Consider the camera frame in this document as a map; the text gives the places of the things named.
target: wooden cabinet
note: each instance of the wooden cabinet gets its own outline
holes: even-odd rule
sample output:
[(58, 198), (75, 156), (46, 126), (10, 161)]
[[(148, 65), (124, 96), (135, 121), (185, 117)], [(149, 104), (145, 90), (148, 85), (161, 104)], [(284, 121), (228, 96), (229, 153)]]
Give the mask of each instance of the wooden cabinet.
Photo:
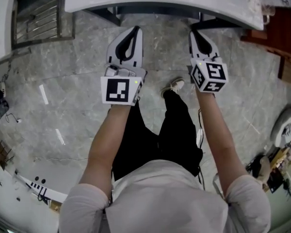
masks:
[(265, 31), (248, 30), (241, 41), (263, 46), (281, 56), (278, 78), (291, 83), (291, 8), (276, 8)]

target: white sneaker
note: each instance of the white sneaker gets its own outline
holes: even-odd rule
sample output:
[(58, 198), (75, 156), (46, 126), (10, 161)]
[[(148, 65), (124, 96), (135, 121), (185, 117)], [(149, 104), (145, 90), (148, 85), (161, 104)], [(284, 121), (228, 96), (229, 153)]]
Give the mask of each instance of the white sneaker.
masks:
[(6, 91), (5, 91), (5, 82), (1, 82), (1, 91), (3, 92), (3, 97), (5, 98), (6, 96)]
[(160, 96), (162, 98), (164, 98), (164, 92), (169, 91), (169, 90), (172, 90), (172, 91), (178, 93), (178, 91), (181, 90), (181, 88), (183, 86), (184, 86), (184, 79), (183, 78), (176, 78), (168, 86), (166, 86), (165, 88), (163, 88), (160, 91)]

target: gray tile floor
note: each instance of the gray tile floor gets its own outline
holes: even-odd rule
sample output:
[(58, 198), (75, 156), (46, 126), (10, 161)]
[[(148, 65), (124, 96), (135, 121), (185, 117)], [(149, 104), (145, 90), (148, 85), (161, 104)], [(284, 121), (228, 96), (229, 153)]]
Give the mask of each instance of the gray tile floor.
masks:
[[(180, 95), (198, 128), (199, 108), (186, 66), (190, 64), (190, 21), (158, 15), (127, 15), (114, 27), (83, 12), (77, 13), (76, 39), (32, 47), (32, 54), (12, 62), (7, 84), (10, 113), (21, 118), (0, 120), (0, 139), (13, 149), (18, 167), (35, 158), (84, 168), (91, 141), (108, 105), (101, 103), (100, 76), (107, 46), (122, 31), (140, 25), (144, 32), (144, 68), (148, 71), (140, 106), (145, 124), (159, 133), (165, 105), (159, 90), (174, 77), (184, 77)], [(268, 143), (277, 116), (291, 104), (291, 85), (277, 79), (279, 58), (255, 45), (239, 41), (240, 31), (204, 31), (219, 47), (228, 65), (230, 82), (217, 95), (218, 104), (233, 134), (237, 152), (248, 163)], [(39, 86), (49, 104), (45, 105)], [(59, 141), (56, 130), (63, 136)], [(206, 189), (216, 173), (207, 141), (202, 171)]]

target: person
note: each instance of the person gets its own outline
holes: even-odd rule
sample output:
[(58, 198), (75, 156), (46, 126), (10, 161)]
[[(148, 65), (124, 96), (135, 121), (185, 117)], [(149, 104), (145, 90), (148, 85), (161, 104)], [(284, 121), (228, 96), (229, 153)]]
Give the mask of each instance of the person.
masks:
[(139, 103), (111, 107), (80, 183), (61, 207), (61, 233), (268, 232), (270, 205), (261, 185), (240, 162), (214, 95), (196, 89), (225, 200), (200, 188), (195, 177), (203, 153), (177, 94), (183, 86), (177, 78), (161, 91), (167, 110), (159, 135), (146, 128)]

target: forearm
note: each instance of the forearm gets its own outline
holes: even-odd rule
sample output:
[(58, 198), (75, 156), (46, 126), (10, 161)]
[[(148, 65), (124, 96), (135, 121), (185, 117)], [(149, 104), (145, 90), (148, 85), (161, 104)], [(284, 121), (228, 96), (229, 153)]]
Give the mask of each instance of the forearm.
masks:
[(98, 130), (80, 183), (91, 184), (111, 195), (111, 169), (121, 145), (130, 106), (114, 105)]
[(223, 119), (215, 97), (196, 90), (206, 138), (216, 163), (223, 193), (239, 176), (247, 174), (235, 151), (232, 135)]
[(121, 145), (130, 106), (113, 105), (98, 130), (89, 151), (88, 158), (101, 159), (112, 167), (113, 160)]

